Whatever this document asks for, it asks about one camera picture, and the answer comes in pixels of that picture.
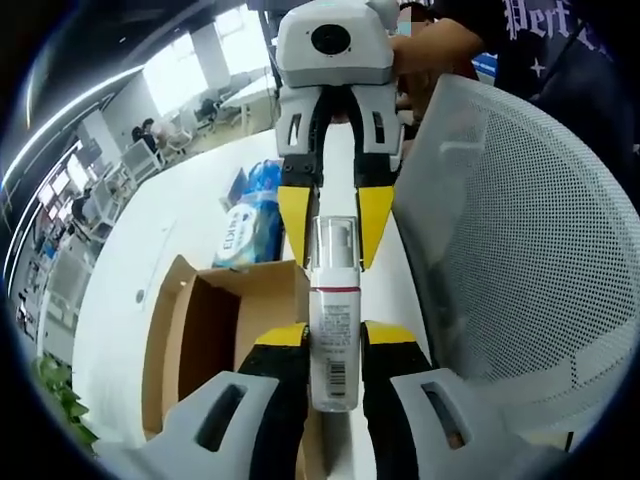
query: white desk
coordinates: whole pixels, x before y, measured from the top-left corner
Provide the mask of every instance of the white desk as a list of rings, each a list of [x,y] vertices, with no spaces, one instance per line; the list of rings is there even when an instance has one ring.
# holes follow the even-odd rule
[[[343,160],[352,151],[350,126],[331,126],[325,147],[331,161],[324,167],[321,213],[355,214],[352,162]],[[89,408],[88,423],[99,436],[113,436],[131,445],[145,442],[142,371],[160,284],[178,254],[196,268],[211,265],[225,225],[218,202],[223,185],[217,179],[228,178],[239,165],[251,167],[277,158],[276,152],[273,130],[224,145],[147,181],[129,202],[95,265],[76,330],[73,385]],[[290,247],[285,248],[285,258],[292,258]],[[140,290],[145,299],[137,304]],[[418,299],[393,218],[387,223],[373,267],[362,276],[362,318],[407,326],[428,352]],[[375,478],[362,408],[351,414],[350,424],[352,433],[346,441],[352,445],[344,451],[354,452],[357,478]],[[351,468],[350,461],[341,465]]]
[[[248,105],[260,100],[261,98],[267,98],[274,94],[276,91],[276,81],[273,75],[268,74],[264,77],[260,77],[255,82],[244,87],[233,97],[228,98],[223,104],[222,108],[227,107],[240,107],[242,115],[242,130],[247,133],[248,126]]]

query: black t-shirt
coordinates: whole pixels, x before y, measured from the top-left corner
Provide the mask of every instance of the black t-shirt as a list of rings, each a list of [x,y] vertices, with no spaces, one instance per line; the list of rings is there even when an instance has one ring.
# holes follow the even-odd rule
[[[625,15],[618,2],[607,1],[611,5],[599,2],[602,18]],[[587,4],[439,0],[435,9],[474,32],[489,52],[498,54],[496,87],[532,102],[573,131],[607,165],[639,209],[640,86],[637,77],[625,70],[635,60],[623,58],[619,49],[610,49],[611,43],[602,40],[613,38],[606,27],[616,23],[599,21],[591,13],[585,18]]]
[[[151,153],[156,153],[158,151],[158,147],[156,146],[156,141],[153,139],[153,135],[151,135],[150,133],[143,133],[142,139],[144,140],[144,143],[147,144],[147,147],[149,147],[149,150],[151,150]]]
[[[84,216],[84,213],[82,213],[82,207],[84,207],[84,204],[87,202],[87,199],[89,197],[88,196],[82,196],[79,198],[76,198],[73,203],[71,203],[71,215],[73,215],[73,218],[75,218],[77,221],[81,222],[81,223],[86,223],[87,219]]]

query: office chair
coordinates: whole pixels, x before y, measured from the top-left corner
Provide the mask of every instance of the office chair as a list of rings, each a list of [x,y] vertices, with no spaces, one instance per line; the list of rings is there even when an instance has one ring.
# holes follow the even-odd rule
[[[122,154],[122,163],[136,188],[148,178],[160,173],[163,167],[144,140],[138,140]]]
[[[530,103],[444,75],[395,192],[435,363],[518,433],[592,424],[640,329],[640,220],[602,162]]]

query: camera lens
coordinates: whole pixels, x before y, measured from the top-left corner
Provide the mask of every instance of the camera lens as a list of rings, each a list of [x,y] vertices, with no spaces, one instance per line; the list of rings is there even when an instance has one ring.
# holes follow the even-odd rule
[[[325,55],[337,55],[351,45],[351,35],[340,25],[322,25],[311,34],[311,43]]]

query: white bottle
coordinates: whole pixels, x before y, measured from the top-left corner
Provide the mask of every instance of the white bottle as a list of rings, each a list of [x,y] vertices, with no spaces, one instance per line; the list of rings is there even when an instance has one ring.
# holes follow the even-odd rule
[[[316,217],[309,295],[311,402],[322,412],[358,404],[360,254],[355,217]]]

